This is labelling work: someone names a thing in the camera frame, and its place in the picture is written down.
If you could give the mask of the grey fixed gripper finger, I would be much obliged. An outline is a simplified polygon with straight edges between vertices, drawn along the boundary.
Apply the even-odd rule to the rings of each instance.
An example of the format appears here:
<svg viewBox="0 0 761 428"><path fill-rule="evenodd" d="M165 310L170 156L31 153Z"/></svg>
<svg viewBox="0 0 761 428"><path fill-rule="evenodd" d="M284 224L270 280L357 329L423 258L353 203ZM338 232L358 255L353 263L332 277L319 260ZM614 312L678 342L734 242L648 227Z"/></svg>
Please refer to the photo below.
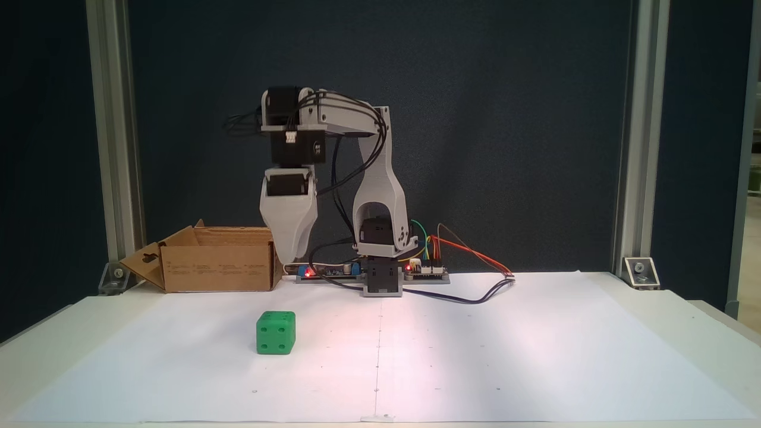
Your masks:
<svg viewBox="0 0 761 428"><path fill-rule="evenodd" d="M315 197L263 197L259 211L274 241L278 260L293 263L306 254L318 211Z"/></svg>

